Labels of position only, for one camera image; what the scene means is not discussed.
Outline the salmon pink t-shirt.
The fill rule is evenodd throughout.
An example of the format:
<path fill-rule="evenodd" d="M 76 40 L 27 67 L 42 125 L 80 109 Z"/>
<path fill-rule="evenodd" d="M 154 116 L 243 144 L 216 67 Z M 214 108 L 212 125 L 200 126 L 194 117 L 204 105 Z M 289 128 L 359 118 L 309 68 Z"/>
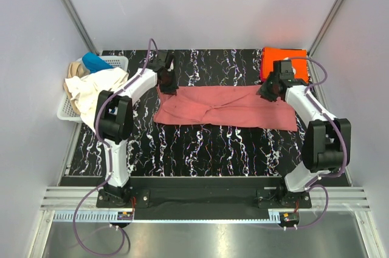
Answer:
<path fill-rule="evenodd" d="M 297 131 L 295 111 L 284 101 L 261 98 L 259 86 L 188 86 L 175 95 L 159 92 L 154 121 L 165 125 L 212 124 Z"/>

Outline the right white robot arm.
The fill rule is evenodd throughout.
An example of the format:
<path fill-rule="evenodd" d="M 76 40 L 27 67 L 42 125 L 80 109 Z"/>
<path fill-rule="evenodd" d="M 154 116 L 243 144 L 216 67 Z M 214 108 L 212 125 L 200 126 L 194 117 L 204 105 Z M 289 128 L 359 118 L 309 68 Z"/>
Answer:
<path fill-rule="evenodd" d="M 258 94 L 268 101 L 282 99 L 306 126 L 301 162 L 281 178 L 269 196 L 258 196 L 258 203 L 295 207 L 308 196 L 322 178 L 337 178 L 350 161 L 351 123 L 330 113 L 311 93 L 311 86 L 295 76 L 292 58 L 274 61 Z"/>

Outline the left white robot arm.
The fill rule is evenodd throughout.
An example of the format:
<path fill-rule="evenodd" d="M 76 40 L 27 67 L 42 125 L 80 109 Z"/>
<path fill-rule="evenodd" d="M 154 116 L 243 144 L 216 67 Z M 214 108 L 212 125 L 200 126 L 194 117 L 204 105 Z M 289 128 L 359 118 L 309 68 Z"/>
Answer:
<path fill-rule="evenodd" d="M 106 175 L 98 185 L 98 207 L 124 207 L 134 201 L 126 167 L 126 147 L 134 126 L 133 106 L 155 87 L 164 94 L 175 95 L 178 90 L 175 64 L 176 57 L 172 52 L 158 52 L 118 90 L 99 93 L 94 129 L 103 144 Z"/>

